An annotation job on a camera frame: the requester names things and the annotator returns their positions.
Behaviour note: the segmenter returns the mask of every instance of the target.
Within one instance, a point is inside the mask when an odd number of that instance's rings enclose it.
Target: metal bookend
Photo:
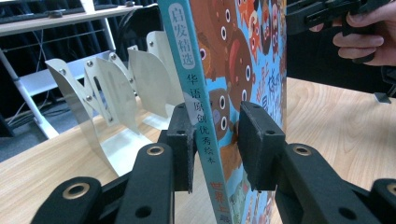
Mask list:
[[[142,106],[153,114],[168,118],[165,105],[172,92],[163,63],[153,54],[137,50],[136,47],[128,48],[128,54],[129,69],[134,74]]]
[[[168,36],[164,31],[153,31],[147,36],[148,53],[157,56],[163,62],[163,65],[168,72],[171,82],[169,88],[172,94],[168,95],[166,103],[170,105],[179,105],[184,103],[183,92],[181,90],[180,81],[178,79],[175,62],[172,51],[169,46]]]
[[[126,67],[126,64],[124,64],[124,62],[120,59],[120,57],[117,56],[116,53],[110,53],[108,55],[108,60],[116,64],[121,69],[121,71],[125,74],[125,76],[129,80],[129,83],[131,84],[135,95],[137,95],[136,80],[134,78],[134,74],[132,73],[132,69],[128,69]]]
[[[53,59],[46,64],[92,150],[118,175],[131,171],[138,149],[151,142],[140,134],[135,123],[137,104],[128,77],[115,63],[90,59],[85,65],[83,86],[64,61]],[[102,115],[107,125],[120,123],[128,129],[100,143],[100,129],[92,122],[93,111]]]

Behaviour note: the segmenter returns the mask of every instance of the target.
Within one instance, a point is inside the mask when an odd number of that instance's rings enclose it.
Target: book spine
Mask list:
[[[216,220],[218,223],[232,223],[190,2],[160,1],[159,7],[189,117],[196,128],[195,141]]]

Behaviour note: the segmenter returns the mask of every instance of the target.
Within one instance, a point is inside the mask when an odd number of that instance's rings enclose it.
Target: book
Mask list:
[[[159,7],[217,222],[267,223],[274,193],[251,189],[236,130],[242,101],[261,105],[285,128],[286,0]]]

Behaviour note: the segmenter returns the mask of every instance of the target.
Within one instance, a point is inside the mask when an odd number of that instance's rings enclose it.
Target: wooden table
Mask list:
[[[394,99],[384,105],[372,94],[289,78],[287,140],[316,148],[341,177],[369,189],[377,178],[396,178],[395,111]],[[156,141],[158,132],[145,124],[139,128]],[[92,176],[102,184],[116,178],[90,151],[79,127],[0,163],[0,169],[0,223],[28,223],[69,178]],[[175,216],[176,223],[215,222],[198,157],[193,194],[177,192]],[[276,210],[273,221],[280,222]]]

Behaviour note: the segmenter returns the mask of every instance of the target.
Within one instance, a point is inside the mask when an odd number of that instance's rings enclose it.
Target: shelf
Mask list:
[[[72,72],[73,76],[76,79],[81,79],[84,77],[85,62],[87,62],[91,58],[96,58],[96,57],[107,60],[109,53],[110,51],[108,50],[102,53],[94,54],[86,58],[75,60],[73,62],[68,63],[67,65],[70,71]],[[21,77],[21,83],[29,92],[30,96],[34,96],[41,92],[49,91],[58,87],[55,80],[52,77],[52,74],[48,69]]]

